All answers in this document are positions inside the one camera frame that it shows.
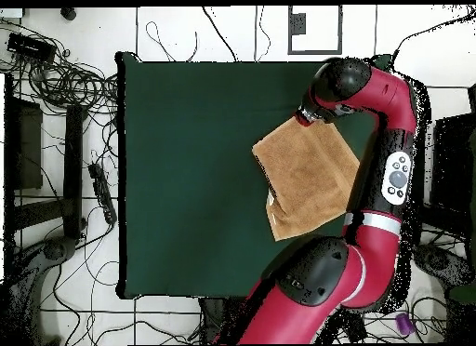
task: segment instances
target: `electronic device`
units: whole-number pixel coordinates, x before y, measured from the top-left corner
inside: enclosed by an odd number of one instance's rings
[[[7,50],[27,59],[53,63],[56,47],[48,42],[40,41],[26,35],[11,33],[8,38]]]

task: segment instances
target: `power strip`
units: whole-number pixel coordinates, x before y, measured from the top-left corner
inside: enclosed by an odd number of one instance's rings
[[[89,175],[93,181],[94,194],[98,197],[98,202],[102,207],[104,219],[111,226],[117,221],[114,205],[112,204],[111,195],[109,193],[108,182],[104,176],[104,171],[98,164],[92,164],[87,167]]]

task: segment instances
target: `control buttons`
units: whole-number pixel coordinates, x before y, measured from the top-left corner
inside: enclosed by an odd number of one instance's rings
[[[389,181],[392,186],[402,189],[407,182],[407,177],[402,171],[393,171],[389,176]]]
[[[390,204],[401,206],[405,203],[411,171],[412,159],[407,153],[398,151],[387,157],[380,191]]]

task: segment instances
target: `cloth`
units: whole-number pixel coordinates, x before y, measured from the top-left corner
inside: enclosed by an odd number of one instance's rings
[[[253,146],[270,184],[266,204],[276,241],[309,233],[342,215],[359,160],[333,124],[292,117]]]

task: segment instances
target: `green tablecloth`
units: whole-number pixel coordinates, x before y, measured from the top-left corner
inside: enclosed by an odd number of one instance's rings
[[[290,242],[272,237],[251,148],[289,119],[321,63],[140,63],[124,54],[124,64],[126,293],[247,294]],[[359,158],[373,125],[361,113],[336,123]],[[342,222],[319,233],[340,235]]]

